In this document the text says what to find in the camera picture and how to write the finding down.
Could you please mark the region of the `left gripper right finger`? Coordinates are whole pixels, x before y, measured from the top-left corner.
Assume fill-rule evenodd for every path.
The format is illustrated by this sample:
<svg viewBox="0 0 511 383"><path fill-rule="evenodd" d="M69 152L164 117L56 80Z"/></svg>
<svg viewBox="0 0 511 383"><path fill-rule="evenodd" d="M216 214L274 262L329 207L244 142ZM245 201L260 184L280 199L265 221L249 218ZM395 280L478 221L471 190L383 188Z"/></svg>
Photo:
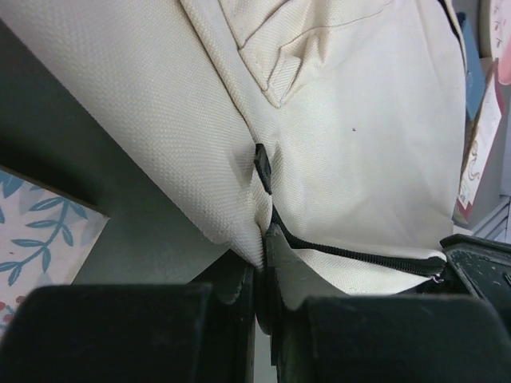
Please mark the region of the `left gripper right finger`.
<svg viewBox="0 0 511 383"><path fill-rule="evenodd" d="M307 248L272 224L264 238L265 303L280 382L507 382L510 303L473 296L450 265L391 296L348 296L321 278Z"/></svg>

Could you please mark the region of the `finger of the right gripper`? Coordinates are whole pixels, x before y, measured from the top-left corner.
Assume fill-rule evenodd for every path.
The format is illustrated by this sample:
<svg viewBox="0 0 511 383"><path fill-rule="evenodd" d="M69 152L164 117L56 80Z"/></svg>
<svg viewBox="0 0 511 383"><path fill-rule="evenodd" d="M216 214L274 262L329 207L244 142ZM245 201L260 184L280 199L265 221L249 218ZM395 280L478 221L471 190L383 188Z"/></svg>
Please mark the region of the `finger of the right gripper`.
<svg viewBox="0 0 511 383"><path fill-rule="evenodd" d="M510 245L468 235L440 241L448 264L473 295L510 303Z"/></svg>

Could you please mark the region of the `cream canvas backpack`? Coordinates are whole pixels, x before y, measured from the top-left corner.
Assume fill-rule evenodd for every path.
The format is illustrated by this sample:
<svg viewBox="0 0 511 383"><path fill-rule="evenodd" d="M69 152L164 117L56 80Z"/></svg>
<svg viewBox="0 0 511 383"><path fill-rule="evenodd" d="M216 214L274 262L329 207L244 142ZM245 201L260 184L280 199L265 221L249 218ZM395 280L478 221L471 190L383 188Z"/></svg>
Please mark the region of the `cream canvas backpack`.
<svg viewBox="0 0 511 383"><path fill-rule="evenodd" d="M346 294L438 278L465 135L449 1L4 1L1 19L195 226L280 225Z"/></svg>

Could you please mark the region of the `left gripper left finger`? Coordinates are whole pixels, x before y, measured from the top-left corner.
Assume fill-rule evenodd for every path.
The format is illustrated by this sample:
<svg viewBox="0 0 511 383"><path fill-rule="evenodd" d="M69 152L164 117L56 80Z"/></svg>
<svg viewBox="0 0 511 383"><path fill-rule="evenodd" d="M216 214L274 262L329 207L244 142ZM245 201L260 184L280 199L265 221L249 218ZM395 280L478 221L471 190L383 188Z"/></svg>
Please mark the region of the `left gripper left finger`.
<svg viewBox="0 0 511 383"><path fill-rule="evenodd" d="M4 382L247 382L253 272L183 285L45 286L1 341Z"/></svg>

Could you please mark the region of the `blue wallet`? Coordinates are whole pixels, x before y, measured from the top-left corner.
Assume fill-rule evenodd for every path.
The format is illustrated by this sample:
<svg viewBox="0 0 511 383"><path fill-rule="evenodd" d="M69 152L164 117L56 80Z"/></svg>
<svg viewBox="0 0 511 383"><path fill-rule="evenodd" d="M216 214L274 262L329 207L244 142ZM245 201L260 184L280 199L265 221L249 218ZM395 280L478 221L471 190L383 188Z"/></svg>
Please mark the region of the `blue wallet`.
<svg viewBox="0 0 511 383"><path fill-rule="evenodd" d="M457 12L457 17L466 53L465 110L468 120L475 120L485 94L485 74L470 20L464 12Z"/></svg>

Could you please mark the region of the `red cream book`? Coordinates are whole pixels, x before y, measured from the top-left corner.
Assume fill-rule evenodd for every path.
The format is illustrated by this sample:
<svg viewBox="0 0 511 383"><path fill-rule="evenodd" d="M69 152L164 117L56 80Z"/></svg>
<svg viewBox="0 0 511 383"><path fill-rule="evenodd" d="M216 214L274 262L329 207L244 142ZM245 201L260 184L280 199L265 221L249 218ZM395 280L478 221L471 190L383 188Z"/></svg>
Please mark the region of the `red cream book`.
<svg viewBox="0 0 511 383"><path fill-rule="evenodd" d="M454 210L454 220L462 224L467 224L471 216L489 154L505 111L501 84L498 80L500 62L498 59L490 61L489 57L484 57L482 63L487 68L485 92L475 121L469 123L470 136L461 168L460 186Z"/></svg>

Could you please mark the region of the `pink cream plate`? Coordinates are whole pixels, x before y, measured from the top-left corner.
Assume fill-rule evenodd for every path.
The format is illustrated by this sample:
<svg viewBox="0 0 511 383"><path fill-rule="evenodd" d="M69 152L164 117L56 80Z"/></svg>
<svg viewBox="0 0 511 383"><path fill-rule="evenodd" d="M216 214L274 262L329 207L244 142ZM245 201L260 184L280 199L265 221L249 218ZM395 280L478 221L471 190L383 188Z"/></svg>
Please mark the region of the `pink cream plate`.
<svg viewBox="0 0 511 383"><path fill-rule="evenodd" d="M498 80L510 85L510 0L480 1L480 53L498 61Z"/></svg>

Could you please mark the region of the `floral cover book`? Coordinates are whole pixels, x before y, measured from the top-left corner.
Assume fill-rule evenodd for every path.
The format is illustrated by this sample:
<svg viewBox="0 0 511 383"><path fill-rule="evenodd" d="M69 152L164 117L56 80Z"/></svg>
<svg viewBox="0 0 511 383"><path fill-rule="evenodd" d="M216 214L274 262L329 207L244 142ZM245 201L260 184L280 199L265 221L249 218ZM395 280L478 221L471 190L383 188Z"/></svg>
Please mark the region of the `floral cover book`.
<svg viewBox="0 0 511 383"><path fill-rule="evenodd" d="M109 217L59 191L1 169L1 333L32 291L69 285Z"/></svg>

